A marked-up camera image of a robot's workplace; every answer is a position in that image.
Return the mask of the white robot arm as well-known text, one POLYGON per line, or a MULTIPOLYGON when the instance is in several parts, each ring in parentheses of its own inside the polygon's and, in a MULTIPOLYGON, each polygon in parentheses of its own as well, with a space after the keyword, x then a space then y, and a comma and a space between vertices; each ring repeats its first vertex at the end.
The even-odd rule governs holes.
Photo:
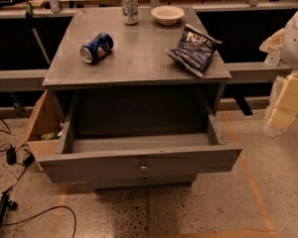
POLYGON ((285 132, 298 116, 298 11, 278 30, 266 39, 259 49, 267 53, 265 63, 276 66, 280 62, 291 67, 286 77, 278 77, 270 93, 263 131, 276 136, 285 132))

